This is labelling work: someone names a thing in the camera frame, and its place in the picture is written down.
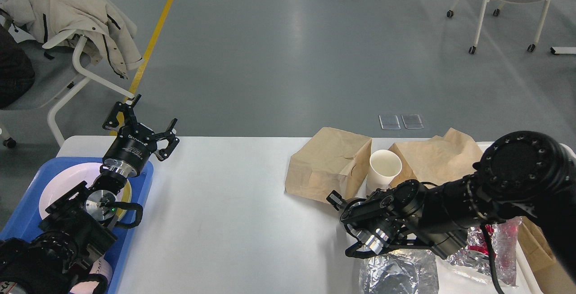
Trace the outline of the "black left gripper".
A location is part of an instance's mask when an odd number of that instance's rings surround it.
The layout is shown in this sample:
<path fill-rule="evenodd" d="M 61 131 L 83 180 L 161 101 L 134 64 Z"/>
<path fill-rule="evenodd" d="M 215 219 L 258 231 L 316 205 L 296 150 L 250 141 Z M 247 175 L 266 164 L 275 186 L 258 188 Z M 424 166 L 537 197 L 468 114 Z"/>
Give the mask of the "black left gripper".
<path fill-rule="evenodd" d="M 116 139 L 103 156 L 103 165 L 119 167 L 125 177 L 139 176 L 152 152 L 158 161 L 169 158 L 180 142 L 175 131 L 178 119 L 172 119 L 164 132 L 156 134 L 144 124 L 138 124 L 134 107 L 140 98 L 141 95 L 136 95 L 126 102 L 116 102 L 102 124 L 105 130 L 119 130 Z M 122 125 L 117 118 L 119 114 L 122 114 Z M 146 140 L 152 134 L 153 141 Z M 163 140 L 167 141 L 167 145 L 163 149 L 157 149 L 156 143 Z"/>

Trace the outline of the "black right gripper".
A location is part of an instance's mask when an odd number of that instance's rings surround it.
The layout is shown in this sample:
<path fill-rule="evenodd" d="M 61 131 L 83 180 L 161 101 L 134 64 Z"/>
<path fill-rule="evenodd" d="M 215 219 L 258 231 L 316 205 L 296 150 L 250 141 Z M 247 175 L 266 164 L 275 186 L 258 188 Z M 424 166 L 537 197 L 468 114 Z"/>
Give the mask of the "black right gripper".
<path fill-rule="evenodd" d="M 329 193 L 326 201 L 337 211 L 344 211 L 348 208 L 348 202 L 336 190 Z M 355 228 L 346 226 L 344 229 L 356 239 L 356 242 L 344 251 L 347 257 L 368 259 L 396 250 L 394 245 L 396 224 L 375 222 Z"/>

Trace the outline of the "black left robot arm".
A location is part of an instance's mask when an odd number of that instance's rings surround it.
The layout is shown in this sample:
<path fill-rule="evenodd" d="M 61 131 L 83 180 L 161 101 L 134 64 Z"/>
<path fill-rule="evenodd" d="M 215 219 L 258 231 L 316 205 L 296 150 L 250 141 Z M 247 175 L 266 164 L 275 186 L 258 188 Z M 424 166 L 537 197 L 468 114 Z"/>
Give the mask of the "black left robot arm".
<path fill-rule="evenodd" d="M 113 105 L 103 129 L 117 132 L 91 185 L 81 181 L 46 208 L 41 234 L 32 241 L 11 237 L 1 241 L 3 294 L 68 294 L 83 282 L 96 283 L 103 294 L 109 281 L 90 268 L 117 242 L 113 230 L 137 227 L 144 208 L 117 200 L 130 177 L 138 177 L 154 155 L 169 158 L 179 144 L 172 119 L 163 132 L 138 122 L 134 107 L 140 95 Z"/>

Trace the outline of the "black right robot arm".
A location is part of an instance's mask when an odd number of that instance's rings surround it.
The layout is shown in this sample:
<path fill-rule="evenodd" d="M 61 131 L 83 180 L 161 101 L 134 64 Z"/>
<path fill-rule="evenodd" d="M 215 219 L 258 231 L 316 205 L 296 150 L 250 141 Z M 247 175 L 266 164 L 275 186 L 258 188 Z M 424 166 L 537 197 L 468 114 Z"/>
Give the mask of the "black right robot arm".
<path fill-rule="evenodd" d="M 473 164 L 474 172 L 428 189 L 415 179 L 366 199 L 327 201 L 356 239 L 348 257 L 367 259 L 397 249 L 429 249 L 446 259 L 466 245 L 466 230 L 527 217 L 544 234 L 564 271 L 575 280 L 575 155 L 550 136 L 516 131 L 496 140 Z"/>

